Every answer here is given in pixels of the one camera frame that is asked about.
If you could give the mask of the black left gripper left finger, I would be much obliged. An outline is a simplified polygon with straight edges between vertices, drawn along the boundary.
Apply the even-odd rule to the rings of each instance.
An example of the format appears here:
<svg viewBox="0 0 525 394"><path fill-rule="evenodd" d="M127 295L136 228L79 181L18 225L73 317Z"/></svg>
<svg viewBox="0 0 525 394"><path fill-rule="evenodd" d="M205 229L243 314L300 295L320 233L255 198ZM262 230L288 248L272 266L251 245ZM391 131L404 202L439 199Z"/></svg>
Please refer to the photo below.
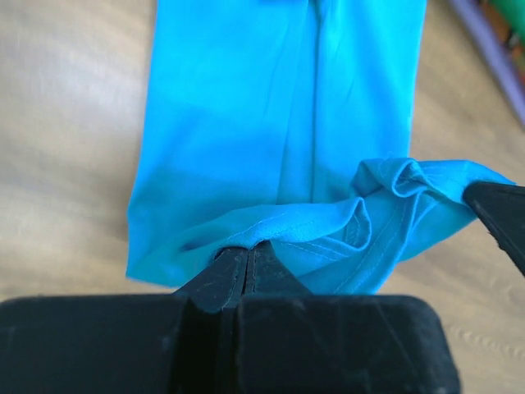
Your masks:
<svg viewBox="0 0 525 394"><path fill-rule="evenodd" d="M2 302L2 392L228 393L248 259L224 249L171 294Z"/></svg>

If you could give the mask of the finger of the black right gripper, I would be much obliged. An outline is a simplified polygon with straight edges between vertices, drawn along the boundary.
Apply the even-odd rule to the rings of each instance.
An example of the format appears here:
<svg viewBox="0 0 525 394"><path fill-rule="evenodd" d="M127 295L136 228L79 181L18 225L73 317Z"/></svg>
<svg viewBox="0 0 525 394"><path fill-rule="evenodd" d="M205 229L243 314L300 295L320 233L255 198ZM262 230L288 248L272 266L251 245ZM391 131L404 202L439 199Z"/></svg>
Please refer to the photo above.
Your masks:
<svg viewBox="0 0 525 394"><path fill-rule="evenodd" d="M477 181L465 189L463 201L524 275L524 187Z"/></svg>

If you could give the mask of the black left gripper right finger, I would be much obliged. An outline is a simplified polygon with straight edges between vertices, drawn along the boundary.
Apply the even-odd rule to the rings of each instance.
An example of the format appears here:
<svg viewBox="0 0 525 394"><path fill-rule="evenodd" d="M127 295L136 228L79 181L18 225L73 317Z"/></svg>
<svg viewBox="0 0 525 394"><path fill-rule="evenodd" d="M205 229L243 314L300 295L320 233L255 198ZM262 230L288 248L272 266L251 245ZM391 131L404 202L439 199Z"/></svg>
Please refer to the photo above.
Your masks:
<svg viewBox="0 0 525 394"><path fill-rule="evenodd" d="M459 393L441 321L408 295L314 295L268 243L237 309L239 393Z"/></svg>

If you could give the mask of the turquoise t shirt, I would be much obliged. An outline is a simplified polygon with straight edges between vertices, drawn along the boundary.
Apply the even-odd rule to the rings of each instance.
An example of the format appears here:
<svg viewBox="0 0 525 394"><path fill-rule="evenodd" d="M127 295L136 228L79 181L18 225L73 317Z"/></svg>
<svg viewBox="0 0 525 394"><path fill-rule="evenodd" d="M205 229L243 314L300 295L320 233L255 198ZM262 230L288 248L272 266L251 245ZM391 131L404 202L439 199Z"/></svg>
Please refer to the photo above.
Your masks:
<svg viewBox="0 0 525 394"><path fill-rule="evenodd" d="M409 157L423 1L161 1L128 277L186 284L270 241L318 294L373 293L475 218L467 160Z"/></svg>

